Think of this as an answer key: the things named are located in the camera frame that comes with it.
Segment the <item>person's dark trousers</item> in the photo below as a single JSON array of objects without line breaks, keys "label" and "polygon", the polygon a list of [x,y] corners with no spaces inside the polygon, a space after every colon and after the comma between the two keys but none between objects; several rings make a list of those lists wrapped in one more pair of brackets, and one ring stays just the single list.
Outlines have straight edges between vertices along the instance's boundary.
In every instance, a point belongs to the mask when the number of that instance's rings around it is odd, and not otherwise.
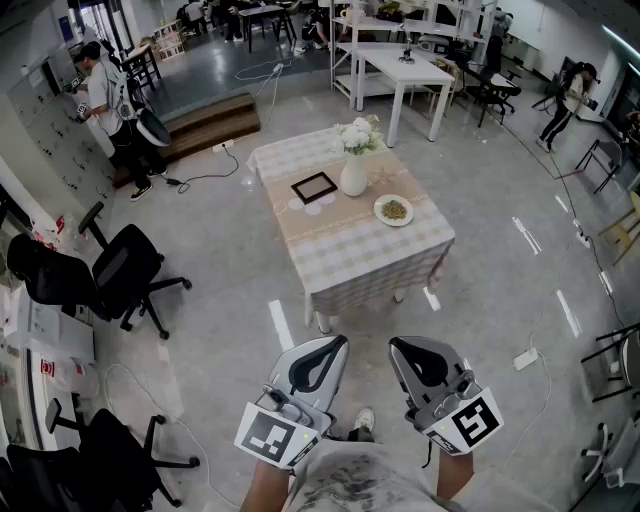
[{"label": "person's dark trousers", "polygon": [[352,429],[346,437],[339,437],[328,434],[326,436],[327,439],[332,441],[339,442],[365,442],[365,443],[374,443],[374,437],[371,430],[366,426],[361,426]]}]

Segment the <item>white round plate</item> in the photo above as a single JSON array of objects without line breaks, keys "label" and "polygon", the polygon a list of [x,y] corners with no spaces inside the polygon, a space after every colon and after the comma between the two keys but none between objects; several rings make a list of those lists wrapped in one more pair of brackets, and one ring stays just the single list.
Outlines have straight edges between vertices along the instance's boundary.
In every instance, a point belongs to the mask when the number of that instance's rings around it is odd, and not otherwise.
[{"label": "white round plate", "polygon": [[[387,203],[390,200],[397,200],[401,203],[404,204],[404,206],[407,209],[407,215],[405,219],[402,220],[390,220],[386,217],[384,217],[382,215],[381,209],[382,206]],[[388,226],[392,226],[392,227],[402,227],[402,226],[406,226],[407,224],[409,224],[412,220],[413,220],[413,216],[414,216],[414,212],[413,212],[413,207],[411,205],[411,203],[398,195],[394,195],[394,194],[386,194],[383,196],[380,196],[374,203],[374,215],[376,216],[376,218],[378,220],[380,220],[382,223],[388,225]]]}]

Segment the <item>person's left forearm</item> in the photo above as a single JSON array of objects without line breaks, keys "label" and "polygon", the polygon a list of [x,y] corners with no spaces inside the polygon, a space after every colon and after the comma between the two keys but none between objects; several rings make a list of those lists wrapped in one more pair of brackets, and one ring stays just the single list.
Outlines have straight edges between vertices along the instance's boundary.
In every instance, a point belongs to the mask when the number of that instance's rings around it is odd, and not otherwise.
[{"label": "person's left forearm", "polygon": [[240,512],[281,512],[289,494],[290,470],[258,460]]}]

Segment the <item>clear red-printed plastic bag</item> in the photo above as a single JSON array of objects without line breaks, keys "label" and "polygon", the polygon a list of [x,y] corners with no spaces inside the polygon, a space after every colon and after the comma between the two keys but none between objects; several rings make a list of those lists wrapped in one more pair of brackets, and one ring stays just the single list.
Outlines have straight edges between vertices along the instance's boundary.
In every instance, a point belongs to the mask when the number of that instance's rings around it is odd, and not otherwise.
[{"label": "clear red-printed plastic bag", "polygon": [[40,371],[61,391],[75,393],[86,399],[96,398],[100,393],[99,376],[96,370],[74,359],[42,359]]}]

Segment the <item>person's right forearm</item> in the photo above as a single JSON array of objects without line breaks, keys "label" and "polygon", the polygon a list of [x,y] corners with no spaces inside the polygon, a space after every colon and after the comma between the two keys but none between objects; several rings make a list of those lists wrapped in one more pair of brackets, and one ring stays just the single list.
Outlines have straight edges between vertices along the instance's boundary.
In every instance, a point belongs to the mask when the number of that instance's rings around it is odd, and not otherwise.
[{"label": "person's right forearm", "polygon": [[474,457],[472,453],[452,456],[440,450],[436,495],[451,500],[474,475]]}]

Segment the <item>table with checked tablecloth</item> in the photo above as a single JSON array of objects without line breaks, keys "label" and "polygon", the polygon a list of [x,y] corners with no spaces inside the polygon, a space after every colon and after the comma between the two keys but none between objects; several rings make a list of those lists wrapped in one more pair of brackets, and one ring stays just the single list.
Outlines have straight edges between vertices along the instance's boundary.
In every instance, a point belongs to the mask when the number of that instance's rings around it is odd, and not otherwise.
[{"label": "table with checked tablecloth", "polygon": [[[266,190],[264,179],[347,158],[336,129],[329,128],[261,146],[247,165]],[[428,194],[411,205],[413,220],[402,227],[374,215],[296,243],[287,242],[280,229],[304,289],[307,315],[325,320],[409,287],[436,289],[455,231]]]}]

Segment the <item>dark wooden step platform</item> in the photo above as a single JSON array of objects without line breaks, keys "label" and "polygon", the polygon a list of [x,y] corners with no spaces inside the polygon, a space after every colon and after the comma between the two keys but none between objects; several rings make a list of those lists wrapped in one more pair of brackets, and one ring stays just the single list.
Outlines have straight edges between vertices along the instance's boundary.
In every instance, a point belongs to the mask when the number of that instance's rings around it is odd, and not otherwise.
[{"label": "dark wooden step platform", "polygon": [[231,140],[257,133],[261,122],[249,93],[242,93],[163,122],[171,136],[167,147],[159,148],[165,164]]}]

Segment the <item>silver desk lamp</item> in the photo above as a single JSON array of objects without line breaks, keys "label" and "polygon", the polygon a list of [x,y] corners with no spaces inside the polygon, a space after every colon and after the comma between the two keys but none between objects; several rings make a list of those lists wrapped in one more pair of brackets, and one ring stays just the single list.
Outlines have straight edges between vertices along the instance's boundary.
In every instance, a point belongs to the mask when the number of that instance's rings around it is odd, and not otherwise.
[{"label": "silver desk lamp", "polygon": [[402,54],[398,57],[398,60],[404,64],[414,64],[415,59],[411,54],[411,45],[412,45],[412,36],[411,31],[406,26],[405,22],[402,22],[398,25],[398,31],[402,32],[405,35],[405,46],[402,51]]}]

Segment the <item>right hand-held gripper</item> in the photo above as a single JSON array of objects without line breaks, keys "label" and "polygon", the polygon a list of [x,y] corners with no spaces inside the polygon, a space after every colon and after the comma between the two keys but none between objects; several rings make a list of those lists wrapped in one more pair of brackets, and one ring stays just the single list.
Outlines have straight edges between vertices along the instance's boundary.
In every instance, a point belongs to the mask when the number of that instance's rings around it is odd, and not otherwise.
[{"label": "right hand-held gripper", "polygon": [[[393,337],[389,358],[408,395],[406,419],[451,456],[469,454],[504,421],[489,388],[481,388],[453,347],[425,336]],[[430,401],[429,393],[440,393]]]}]

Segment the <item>black swivel chair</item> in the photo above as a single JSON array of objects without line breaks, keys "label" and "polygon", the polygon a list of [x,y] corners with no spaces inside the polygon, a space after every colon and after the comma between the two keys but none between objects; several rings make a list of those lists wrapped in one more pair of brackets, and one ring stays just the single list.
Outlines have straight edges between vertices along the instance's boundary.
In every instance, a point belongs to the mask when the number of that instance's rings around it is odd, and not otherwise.
[{"label": "black swivel chair", "polygon": [[469,76],[473,83],[465,86],[466,92],[481,106],[478,126],[481,127],[487,110],[491,106],[500,108],[500,123],[503,123],[508,99],[519,96],[522,89],[511,79],[501,74],[501,50],[503,39],[491,36],[487,47],[487,63],[483,67],[470,66]]}]

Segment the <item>wood-top black-legged table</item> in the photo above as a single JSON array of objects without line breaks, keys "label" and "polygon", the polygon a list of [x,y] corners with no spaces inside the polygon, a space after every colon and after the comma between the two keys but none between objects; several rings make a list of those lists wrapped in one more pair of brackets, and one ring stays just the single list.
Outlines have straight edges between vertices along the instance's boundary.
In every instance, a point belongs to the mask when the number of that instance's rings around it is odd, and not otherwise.
[{"label": "wood-top black-legged table", "polygon": [[135,78],[141,87],[156,90],[154,80],[161,80],[156,59],[149,44],[133,49],[122,61],[121,66],[128,78]]}]

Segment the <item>white ceramic vase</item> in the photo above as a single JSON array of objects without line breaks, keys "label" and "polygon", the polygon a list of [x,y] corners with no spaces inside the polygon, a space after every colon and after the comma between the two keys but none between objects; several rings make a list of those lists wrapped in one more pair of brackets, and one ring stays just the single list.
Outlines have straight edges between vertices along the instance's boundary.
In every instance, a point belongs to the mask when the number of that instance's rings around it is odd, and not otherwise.
[{"label": "white ceramic vase", "polygon": [[340,190],[349,197],[358,197],[368,185],[365,157],[350,155],[340,175]]}]

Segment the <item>grey metal lockers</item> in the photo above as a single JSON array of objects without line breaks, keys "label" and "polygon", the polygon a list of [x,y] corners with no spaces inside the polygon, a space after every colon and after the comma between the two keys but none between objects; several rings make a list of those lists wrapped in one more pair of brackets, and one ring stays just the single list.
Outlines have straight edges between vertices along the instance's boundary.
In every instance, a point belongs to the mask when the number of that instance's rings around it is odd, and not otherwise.
[{"label": "grey metal lockers", "polygon": [[52,218],[113,205],[115,169],[66,89],[80,76],[65,47],[0,92],[0,158]]}]

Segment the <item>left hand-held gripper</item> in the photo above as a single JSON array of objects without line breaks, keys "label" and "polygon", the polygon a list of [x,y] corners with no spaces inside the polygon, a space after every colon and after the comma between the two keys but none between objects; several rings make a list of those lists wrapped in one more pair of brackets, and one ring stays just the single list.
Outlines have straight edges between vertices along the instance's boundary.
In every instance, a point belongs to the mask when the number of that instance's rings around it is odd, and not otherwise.
[{"label": "left hand-held gripper", "polygon": [[269,375],[272,386],[264,384],[262,396],[246,404],[234,445],[278,469],[293,469],[334,424],[327,411],[348,354],[345,336],[314,338],[284,351]]}]

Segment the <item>black picture frame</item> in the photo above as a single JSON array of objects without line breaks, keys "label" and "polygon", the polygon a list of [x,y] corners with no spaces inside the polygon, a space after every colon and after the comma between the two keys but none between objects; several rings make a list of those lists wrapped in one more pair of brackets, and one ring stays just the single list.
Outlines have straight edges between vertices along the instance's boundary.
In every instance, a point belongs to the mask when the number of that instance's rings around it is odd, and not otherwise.
[{"label": "black picture frame", "polygon": [[338,190],[325,172],[318,172],[291,185],[291,189],[304,205]]}]

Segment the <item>white metal shelving unit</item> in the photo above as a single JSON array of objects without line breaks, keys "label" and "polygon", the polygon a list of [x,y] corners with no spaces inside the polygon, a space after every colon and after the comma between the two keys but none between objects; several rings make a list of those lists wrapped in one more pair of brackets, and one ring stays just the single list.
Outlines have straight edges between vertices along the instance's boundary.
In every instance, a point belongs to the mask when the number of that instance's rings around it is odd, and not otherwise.
[{"label": "white metal shelving unit", "polygon": [[497,0],[329,0],[331,87],[355,98],[356,51],[366,47],[434,59],[459,43],[483,62],[498,11]]}]

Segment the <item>white cube shelf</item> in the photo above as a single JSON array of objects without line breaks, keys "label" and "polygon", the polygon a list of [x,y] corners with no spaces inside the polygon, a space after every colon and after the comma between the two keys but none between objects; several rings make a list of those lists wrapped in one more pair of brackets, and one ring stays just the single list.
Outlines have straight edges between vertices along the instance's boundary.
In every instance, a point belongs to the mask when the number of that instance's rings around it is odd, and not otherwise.
[{"label": "white cube shelf", "polygon": [[182,55],[187,50],[184,28],[180,20],[174,20],[156,28],[153,32],[155,53],[161,60]]}]

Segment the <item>person's grey printed shirt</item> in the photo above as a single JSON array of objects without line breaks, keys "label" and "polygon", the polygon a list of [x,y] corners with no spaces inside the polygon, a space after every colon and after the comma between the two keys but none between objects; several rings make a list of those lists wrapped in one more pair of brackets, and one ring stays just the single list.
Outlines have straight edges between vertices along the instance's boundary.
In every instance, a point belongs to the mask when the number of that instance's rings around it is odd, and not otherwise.
[{"label": "person's grey printed shirt", "polygon": [[324,440],[296,470],[283,512],[557,512],[492,469],[451,499],[417,455],[388,444]]}]

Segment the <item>white chair base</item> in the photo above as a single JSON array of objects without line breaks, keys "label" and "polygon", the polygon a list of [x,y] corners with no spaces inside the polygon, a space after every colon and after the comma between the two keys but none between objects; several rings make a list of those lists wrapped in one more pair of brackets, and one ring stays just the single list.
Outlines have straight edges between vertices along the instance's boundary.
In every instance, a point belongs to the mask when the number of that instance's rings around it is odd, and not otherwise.
[{"label": "white chair base", "polygon": [[608,489],[627,484],[640,486],[640,420],[628,419],[617,434],[601,422],[597,432],[601,446],[581,451],[583,458],[595,460],[593,467],[582,475],[582,481],[602,477]]}]

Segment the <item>white rectangular table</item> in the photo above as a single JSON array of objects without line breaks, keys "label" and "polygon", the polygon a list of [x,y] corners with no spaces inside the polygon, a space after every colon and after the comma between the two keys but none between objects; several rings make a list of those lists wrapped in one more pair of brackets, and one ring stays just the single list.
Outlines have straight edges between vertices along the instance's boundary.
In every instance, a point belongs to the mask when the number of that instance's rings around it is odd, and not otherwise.
[{"label": "white rectangular table", "polygon": [[394,101],[387,135],[386,145],[392,148],[396,142],[397,128],[401,114],[405,89],[409,86],[440,86],[441,91],[436,111],[427,135],[429,142],[437,138],[441,120],[447,105],[447,97],[454,78],[432,64],[423,57],[416,55],[414,63],[406,63],[400,60],[398,50],[391,49],[362,49],[356,50],[358,62],[358,74],[356,85],[355,105],[358,111],[363,109],[365,67],[366,63],[382,72],[394,83]]}]

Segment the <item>grey chair with black frame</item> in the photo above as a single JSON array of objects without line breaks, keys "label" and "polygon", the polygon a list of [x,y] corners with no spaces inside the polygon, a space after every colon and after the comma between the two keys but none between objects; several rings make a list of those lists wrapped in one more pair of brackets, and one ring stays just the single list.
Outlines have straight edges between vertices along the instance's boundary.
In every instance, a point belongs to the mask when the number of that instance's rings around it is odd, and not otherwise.
[{"label": "grey chair with black frame", "polygon": [[592,160],[594,160],[606,174],[603,182],[595,189],[594,194],[596,194],[601,192],[621,169],[622,149],[615,141],[600,141],[596,139],[576,165],[575,170],[584,172]]}]

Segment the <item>beige embroidered table runner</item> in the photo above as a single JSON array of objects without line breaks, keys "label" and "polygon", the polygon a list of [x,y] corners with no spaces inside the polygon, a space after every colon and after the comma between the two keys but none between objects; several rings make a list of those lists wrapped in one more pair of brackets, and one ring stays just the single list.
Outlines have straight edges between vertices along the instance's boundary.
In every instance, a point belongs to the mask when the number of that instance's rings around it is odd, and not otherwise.
[{"label": "beige embroidered table runner", "polygon": [[413,205],[427,198],[418,181],[392,152],[365,155],[363,164],[368,183],[361,195],[350,197],[338,189],[307,205],[302,203],[292,185],[320,172],[325,173],[334,183],[339,183],[346,165],[344,160],[310,167],[278,178],[264,179],[285,240],[296,243],[367,220],[374,216],[374,203],[383,195],[399,195]]}]

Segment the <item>black office chair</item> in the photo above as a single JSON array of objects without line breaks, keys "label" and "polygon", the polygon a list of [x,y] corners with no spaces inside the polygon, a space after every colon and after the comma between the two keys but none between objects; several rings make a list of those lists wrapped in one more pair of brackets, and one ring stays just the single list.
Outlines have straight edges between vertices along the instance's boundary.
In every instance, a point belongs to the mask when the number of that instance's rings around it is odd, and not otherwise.
[{"label": "black office chair", "polygon": [[65,312],[88,307],[105,321],[118,320],[131,331],[129,322],[136,309],[148,313],[159,337],[169,338],[151,303],[150,294],[173,285],[189,290],[185,277],[155,282],[164,256],[135,225],[129,224],[108,241],[96,223],[104,204],[97,202],[79,224],[78,231],[90,231],[102,252],[92,266],[83,260],[56,252],[26,234],[14,237],[8,248],[7,267],[22,282],[32,300],[60,306]]},{"label": "black office chair", "polygon": [[52,399],[45,418],[48,432],[75,430],[80,445],[54,451],[8,446],[7,456],[0,457],[0,512],[149,512],[155,492],[174,508],[182,505],[158,470],[197,468],[200,459],[170,462],[152,456],[155,427],[166,422],[165,416],[150,418],[139,443],[106,409],[87,425],[61,413],[59,401]]}]

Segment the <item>white artificial flowers bunch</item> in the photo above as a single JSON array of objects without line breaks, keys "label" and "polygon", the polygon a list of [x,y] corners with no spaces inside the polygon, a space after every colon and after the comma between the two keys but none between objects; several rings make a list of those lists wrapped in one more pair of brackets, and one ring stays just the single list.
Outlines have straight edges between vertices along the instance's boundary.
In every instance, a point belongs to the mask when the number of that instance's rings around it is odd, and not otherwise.
[{"label": "white artificial flowers bunch", "polygon": [[375,114],[356,117],[349,124],[336,124],[339,145],[344,153],[363,155],[386,148]]}]

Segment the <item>light wooden chair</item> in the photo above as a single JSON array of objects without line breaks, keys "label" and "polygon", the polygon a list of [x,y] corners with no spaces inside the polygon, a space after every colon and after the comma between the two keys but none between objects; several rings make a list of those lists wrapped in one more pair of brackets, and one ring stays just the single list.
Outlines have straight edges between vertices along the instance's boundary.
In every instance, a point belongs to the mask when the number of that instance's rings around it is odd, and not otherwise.
[{"label": "light wooden chair", "polygon": [[632,191],[630,200],[631,209],[598,233],[599,236],[611,235],[615,238],[614,244],[621,247],[613,266],[616,266],[640,240],[640,195]]}]

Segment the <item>black table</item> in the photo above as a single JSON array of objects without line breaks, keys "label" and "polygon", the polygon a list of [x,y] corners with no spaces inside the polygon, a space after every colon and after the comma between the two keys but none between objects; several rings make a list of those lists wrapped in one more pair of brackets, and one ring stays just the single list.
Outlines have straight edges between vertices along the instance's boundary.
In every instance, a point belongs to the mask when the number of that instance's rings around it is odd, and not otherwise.
[{"label": "black table", "polygon": [[253,51],[253,26],[264,26],[264,21],[269,20],[276,40],[280,38],[281,30],[285,31],[287,41],[291,48],[295,46],[296,33],[288,10],[281,5],[264,5],[260,7],[241,9],[238,13],[244,40],[248,44],[248,51]]}]

